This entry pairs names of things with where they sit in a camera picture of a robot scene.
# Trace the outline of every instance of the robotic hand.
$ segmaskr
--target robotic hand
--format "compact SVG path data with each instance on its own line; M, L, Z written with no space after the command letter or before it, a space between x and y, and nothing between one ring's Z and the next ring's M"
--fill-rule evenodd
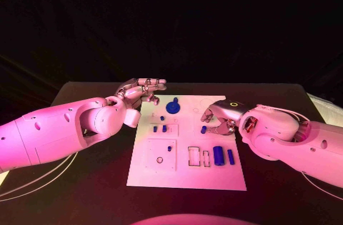
M137 127L141 115L134 109L143 101L158 104L153 92L164 84L131 79L114 96L36 110L0 126L0 173L66 157L112 136L122 124Z
M215 102L200 120L209 122L213 116L222 124L206 132L230 135L238 127L242 141L258 156L281 160L297 171L343 188L341 127L310 121L284 109L262 105L251 109L230 100Z

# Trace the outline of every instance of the blue object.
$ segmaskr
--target blue object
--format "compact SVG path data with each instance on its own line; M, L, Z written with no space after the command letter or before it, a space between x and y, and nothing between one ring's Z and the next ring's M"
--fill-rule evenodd
M230 165L233 165L235 164L235 160L233 160L232 150L228 150L228 155L229 155Z
M180 111L180 104L177 102L177 97L174 97L173 102L167 103L166 110L170 114L176 114Z
M206 128L207 128L206 126L202 127L202 131L200 131L202 134L204 134Z
M215 157L215 165L223 166L223 148L220 146L213 147L213 157Z

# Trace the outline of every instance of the black curtain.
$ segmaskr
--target black curtain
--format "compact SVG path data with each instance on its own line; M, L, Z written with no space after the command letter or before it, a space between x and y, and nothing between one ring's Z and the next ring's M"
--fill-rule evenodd
M341 106L341 9L341 0L0 0L0 123L47 107L68 81L132 77L298 83Z

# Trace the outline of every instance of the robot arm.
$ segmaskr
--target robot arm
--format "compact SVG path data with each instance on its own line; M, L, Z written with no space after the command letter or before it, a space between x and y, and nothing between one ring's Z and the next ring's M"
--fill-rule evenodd
M297 171L343 188L343 128L307 118L300 122L287 113L300 115L262 105L249 110L239 102L223 100L209 106L202 121L216 116L222 124L207 132L230 135L236 126L258 156L281 160Z
M63 158L112 136L122 124L137 127L134 108L143 101L158 104L153 91L164 90L164 84L131 79L114 96L36 110L0 126L0 173Z

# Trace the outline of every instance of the table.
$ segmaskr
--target table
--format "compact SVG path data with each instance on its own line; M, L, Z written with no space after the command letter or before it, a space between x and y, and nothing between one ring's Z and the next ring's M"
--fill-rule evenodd
M69 82L52 105L106 97L118 85ZM167 83L167 90L157 94L225 95L242 103L292 110L323 122L297 84ZM180 213L225 216L258 224L343 224L341 201L323 193L287 164L259 158L239 134L236 144L248 191L127 186L134 136L135 129L124 125L111 138L79 152L57 180L24 197L1 202L1 224L130 224ZM0 192L37 178L59 162L10 171ZM50 178L13 195L30 191ZM343 196L343 189L313 181Z

